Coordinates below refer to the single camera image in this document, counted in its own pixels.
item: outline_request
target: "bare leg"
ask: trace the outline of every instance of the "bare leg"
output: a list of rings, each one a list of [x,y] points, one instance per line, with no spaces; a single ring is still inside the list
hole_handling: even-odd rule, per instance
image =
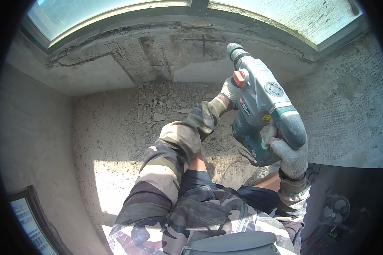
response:
[[[280,182],[281,182],[281,179],[279,179],[278,171],[276,171],[256,181],[254,183],[254,187],[267,188],[272,191],[278,192]]]
[[[190,161],[190,166],[188,170],[196,170],[196,171],[204,171],[207,172],[206,164],[204,163],[203,156],[201,155],[201,152]]]

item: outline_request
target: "sneaker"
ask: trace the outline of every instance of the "sneaker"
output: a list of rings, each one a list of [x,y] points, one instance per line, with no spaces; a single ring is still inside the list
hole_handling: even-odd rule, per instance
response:
[[[244,186],[252,187],[254,183],[268,175],[268,168],[265,166],[259,166],[254,171],[252,176],[244,183]]]

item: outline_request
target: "dirt on floor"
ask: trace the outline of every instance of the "dirt on floor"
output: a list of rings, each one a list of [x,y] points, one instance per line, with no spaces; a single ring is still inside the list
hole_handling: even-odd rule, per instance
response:
[[[139,173],[148,147],[162,127],[183,120],[202,101],[210,101],[222,84],[151,82],[76,97],[73,144],[78,184],[92,223],[106,242],[102,225],[112,226]],[[212,181],[239,188],[252,174],[240,156],[231,124],[237,111],[224,114],[202,143]]]

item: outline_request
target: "concrete floor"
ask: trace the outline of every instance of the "concrete floor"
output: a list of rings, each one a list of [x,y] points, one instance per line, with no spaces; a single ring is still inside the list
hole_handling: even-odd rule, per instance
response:
[[[79,188],[93,225],[108,247],[104,232],[109,232],[134,185],[138,171],[161,128],[187,115],[210,100],[221,84],[162,82],[141,89],[121,89],[76,97],[73,100],[73,144]],[[238,188],[251,175],[248,161],[239,155],[231,123],[236,111],[226,113],[216,131],[203,142],[203,157],[213,182]],[[377,169],[364,169],[363,175]],[[307,202],[305,240],[318,226],[325,193],[350,199],[360,186],[360,169],[312,165],[314,175]]]

